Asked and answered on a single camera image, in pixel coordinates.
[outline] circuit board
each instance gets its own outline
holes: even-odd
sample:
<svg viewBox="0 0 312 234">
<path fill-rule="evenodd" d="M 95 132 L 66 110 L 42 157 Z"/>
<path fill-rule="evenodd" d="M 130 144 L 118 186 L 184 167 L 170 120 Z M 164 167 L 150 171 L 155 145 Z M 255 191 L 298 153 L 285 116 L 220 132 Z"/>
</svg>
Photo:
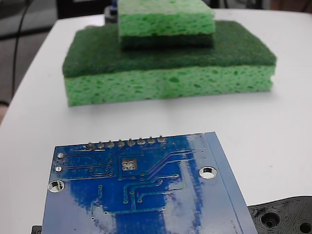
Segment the circuit board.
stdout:
<svg viewBox="0 0 312 234">
<path fill-rule="evenodd" d="M 43 234 L 256 234 L 215 133 L 55 148 Z"/>
</svg>

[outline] green sponge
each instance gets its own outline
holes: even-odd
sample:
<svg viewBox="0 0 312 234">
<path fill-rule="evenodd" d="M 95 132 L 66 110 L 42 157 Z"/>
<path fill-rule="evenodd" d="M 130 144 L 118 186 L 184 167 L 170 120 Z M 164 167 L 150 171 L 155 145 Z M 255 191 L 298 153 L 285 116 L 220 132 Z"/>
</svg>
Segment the green sponge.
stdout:
<svg viewBox="0 0 312 234">
<path fill-rule="evenodd" d="M 275 55 L 232 21 L 214 48 L 121 51 L 115 24 L 77 32 L 63 65 L 68 104 L 268 91 Z"/>
<path fill-rule="evenodd" d="M 214 16 L 202 0 L 119 0 L 121 46 L 207 46 L 211 42 L 208 35 L 215 31 Z"/>
</svg>

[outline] sponge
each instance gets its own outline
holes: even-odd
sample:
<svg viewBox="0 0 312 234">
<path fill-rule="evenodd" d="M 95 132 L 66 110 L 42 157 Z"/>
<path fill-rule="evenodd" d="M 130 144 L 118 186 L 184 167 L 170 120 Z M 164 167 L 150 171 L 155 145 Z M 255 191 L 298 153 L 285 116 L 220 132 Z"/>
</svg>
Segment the sponge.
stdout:
<svg viewBox="0 0 312 234">
<path fill-rule="evenodd" d="M 275 55 L 236 22 L 216 21 L 214 48 L 121 51 L 117 39 L 115 24 L 77 32 L 63 65 L 70 106 L 272 86 Z"/>
<path fill-rule="evenodd" d="M 198 46 L 209 45 L 206 37 L 215 31 L 214 16 L 214 11 L 202 0 L 119 0 L 121 46 L 137 47 L 144 40 L 141 46 L 145 48 L 160 44 L 170 47 L 166 43 L 168 36 L 176 36 L 175 46 L 186 46 L 188 41 L 192 46 L 195 41 Z M 188 40 L 187 35 L 196 39 Z"/>
</svg>

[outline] white tabletop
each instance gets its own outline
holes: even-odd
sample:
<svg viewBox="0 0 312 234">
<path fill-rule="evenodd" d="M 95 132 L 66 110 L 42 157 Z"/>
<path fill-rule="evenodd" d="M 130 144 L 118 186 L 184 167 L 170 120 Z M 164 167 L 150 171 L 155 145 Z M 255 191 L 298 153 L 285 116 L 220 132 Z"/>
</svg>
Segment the white tabletop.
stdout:
<svg viewBox="0 0 312 234">
<path fill-rule="evenodd" d="M 69 108 L 62 63 L 75 31 L 103 16 L 59 20 L 0 126 L 1 233 L 42 224 L 54 147 L 89 141 L 216 131 L 247 205 L 312 195 L 312 16 L 216 10 L 216 18 L 240 22 L 277 55 L 271 92 Z"/>
</svg>

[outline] screw hole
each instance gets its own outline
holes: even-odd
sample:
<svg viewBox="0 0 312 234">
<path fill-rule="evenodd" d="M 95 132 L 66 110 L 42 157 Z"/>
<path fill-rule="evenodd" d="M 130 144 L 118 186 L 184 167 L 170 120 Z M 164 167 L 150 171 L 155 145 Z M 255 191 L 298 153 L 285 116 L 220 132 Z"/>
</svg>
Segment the screw hole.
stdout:
<svg viewBox="0 0 312 234">
<path fill-rule="evenodd" d="M 269 213 L 266 213 L 265 215 L 262 216 L 261 222 L 267 228 L 274 228 L 279 224 L 280 218 L 277 214 L 275 214 L 273 212 L 269 212 Z"/>
<path fill-rule="evenodd" d="M 303 223 L 300 225 L 300 231 L 304 234 L 311 233 L 312 227 L 309 223 Z"/>
<path fill-rule="evenodd" d="M 52 193 L 58 193 L 58 192 L 62 191 L 64 189 L 64 187 L 65 187 L 65 184 L 63 181 L 54 180 L 54 181 L 49 183 L 48 189 Z"/>
<path fill-rule="evenodd" d="M 200 177 L 204 179 L 213 179 L 216 177 L 217 171 L 213 167 L 203 167 L 199 170 Z"/>
</svg>

